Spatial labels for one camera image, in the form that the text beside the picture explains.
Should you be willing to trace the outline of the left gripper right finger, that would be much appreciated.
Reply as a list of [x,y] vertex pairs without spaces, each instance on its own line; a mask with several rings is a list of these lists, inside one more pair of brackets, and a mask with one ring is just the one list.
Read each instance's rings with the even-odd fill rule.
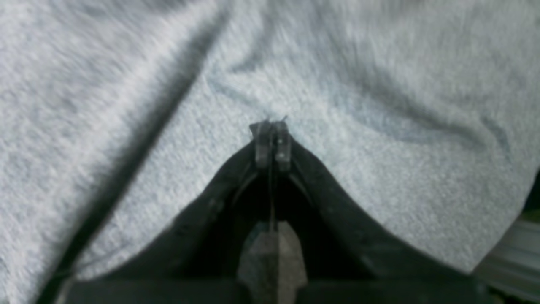
[[297,304],[488,304],[474,277],[372,219],[324,164],[272,123],[273,215],[299,237],[308,283]]

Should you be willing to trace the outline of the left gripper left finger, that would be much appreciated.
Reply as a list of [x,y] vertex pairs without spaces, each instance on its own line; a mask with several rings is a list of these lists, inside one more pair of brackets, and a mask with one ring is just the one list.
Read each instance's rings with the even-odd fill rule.
[[270,198],[240,202],[255,185],[271,194],[275,124],[249,126],[253,140],[228,159],[170,227],[110,273],[78,280],[64,271],[51,281],[52,304],[250,304],[237,278],[252,228],[271,214]]

